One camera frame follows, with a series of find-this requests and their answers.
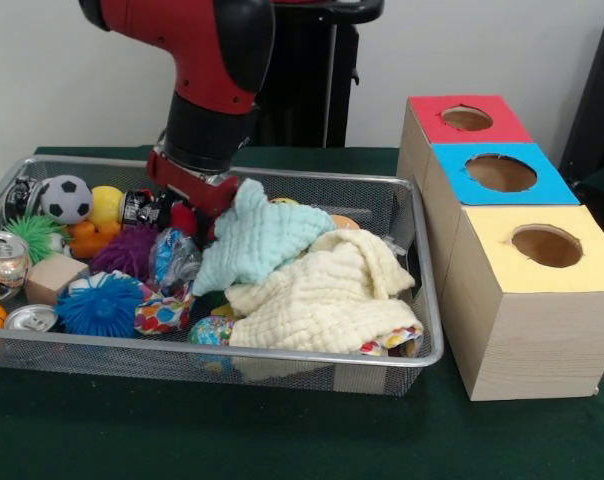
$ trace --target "blue spiky ball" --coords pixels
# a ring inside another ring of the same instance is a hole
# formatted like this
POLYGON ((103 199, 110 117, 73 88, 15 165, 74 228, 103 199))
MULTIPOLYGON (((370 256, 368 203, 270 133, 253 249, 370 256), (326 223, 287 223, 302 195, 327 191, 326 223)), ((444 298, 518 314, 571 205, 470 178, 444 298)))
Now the blue spiky ball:
POLYGON ((132 337, 135 309, 144 300, 140 282, 122 274, 97 274, 69 288, 55 311, 67 333, 99 337, 132 337))

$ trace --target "stacked boxes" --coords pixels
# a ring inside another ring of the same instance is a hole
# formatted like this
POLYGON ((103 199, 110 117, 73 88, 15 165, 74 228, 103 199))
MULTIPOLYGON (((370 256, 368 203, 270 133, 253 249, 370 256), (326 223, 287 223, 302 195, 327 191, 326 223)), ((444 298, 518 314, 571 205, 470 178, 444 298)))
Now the stacked boxes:
POLYGON ((593 394, 604 373, 604 233, 504 101, 411 98, 398 175, 422 192, 470 398, 593 394))

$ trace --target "blue box top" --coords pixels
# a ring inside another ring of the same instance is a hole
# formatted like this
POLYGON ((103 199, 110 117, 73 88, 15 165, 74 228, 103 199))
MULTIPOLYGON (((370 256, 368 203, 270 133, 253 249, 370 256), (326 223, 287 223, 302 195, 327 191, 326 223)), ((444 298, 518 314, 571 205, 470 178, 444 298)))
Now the blue box top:
POLYGON ((464 205, 580 205, 534 143, 433 145, 464 205))

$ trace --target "black and white soccer ball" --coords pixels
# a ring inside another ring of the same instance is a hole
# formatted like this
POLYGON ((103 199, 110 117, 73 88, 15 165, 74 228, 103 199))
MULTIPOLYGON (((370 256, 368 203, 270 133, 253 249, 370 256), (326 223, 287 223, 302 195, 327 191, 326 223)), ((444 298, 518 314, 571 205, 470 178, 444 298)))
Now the black and white soccer ball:
POLYGON ((49 178, 42 187, 42 210, 57 223, 75 225, 93 209, 93 195, 84 180, 73 175, 49 178))

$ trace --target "cream towel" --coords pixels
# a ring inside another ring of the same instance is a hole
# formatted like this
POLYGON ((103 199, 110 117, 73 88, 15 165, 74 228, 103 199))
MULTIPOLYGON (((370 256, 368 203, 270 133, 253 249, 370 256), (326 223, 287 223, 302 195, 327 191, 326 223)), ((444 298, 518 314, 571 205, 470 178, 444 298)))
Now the cream towel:
MULTIPOLYGON (((422 328, 409 306, 392 298, 414 284, 381 239, 366 230, 335 230, 264 283, 226 290, 236 314, 246 316, 236 323, 230 345, 355 352, 394 328, 422 328)), ((242 365, 236 363, 240 370, 242 365)), ((254 380, 271 376, 243 373, 254 380)))

